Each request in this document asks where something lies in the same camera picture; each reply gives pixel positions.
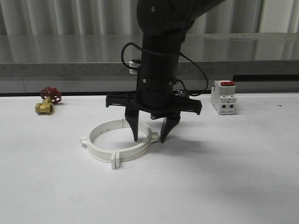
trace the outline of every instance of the white table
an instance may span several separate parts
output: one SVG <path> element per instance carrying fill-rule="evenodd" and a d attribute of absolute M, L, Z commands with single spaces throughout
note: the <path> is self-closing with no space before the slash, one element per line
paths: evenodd
<path fill-rule="evenodd" d="M 183 112 L 164 144 L 117 170 L 79 138 L 123 107 L 63 97 L 41 116 L 39 97 L 0 98 L 0 223 L 298 224 L 299 94 L 236 96 L 233 116 L 199 97 L 200 116 Z M 134 144 L 123 131 L 111 147 Z"/>

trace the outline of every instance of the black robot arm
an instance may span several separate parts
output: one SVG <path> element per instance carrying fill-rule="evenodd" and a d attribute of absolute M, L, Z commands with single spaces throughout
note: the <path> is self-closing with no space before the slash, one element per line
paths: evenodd
<path fill-rule="evenodd" d="M 138 24 L 143 31 L 136 92 L 108 94 L 106 107 L 126 107 L 125 118 L 138 139 L 139 111 L 164 118 L 160 140 L 180 121 L 181 111 L 200 114 L 201 102 L 172 93 L 181 44 L 195 19 L 224 0 L 139 0 Z"/>

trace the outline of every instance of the white plastic ring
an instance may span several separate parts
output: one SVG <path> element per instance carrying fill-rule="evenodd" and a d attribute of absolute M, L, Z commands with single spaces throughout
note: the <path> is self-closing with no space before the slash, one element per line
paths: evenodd
<path fill-rule="evenodd" d="M 150 144 L 158 141 L 157 132 L 152 132 L 151 128 L 143 122 L 139 122 L 138 125 L 139 130 L 144 133 L 147 138 L 142 139 L 140 143 L 129 148 L 108 151 L 93 144 L 93 140 L 102 133 L 115 129 L 130 128 L 130 125 L 125 119 L 113 120 L 97 126 L 88 135 L 81 136 L 80 142 L 87 146 L 92 157 L 103 162 L 109 162 L 111 163 L 111 168 L 116 169 L 120 167 L 120 162 L 133 160 L 145 154 Z"/>

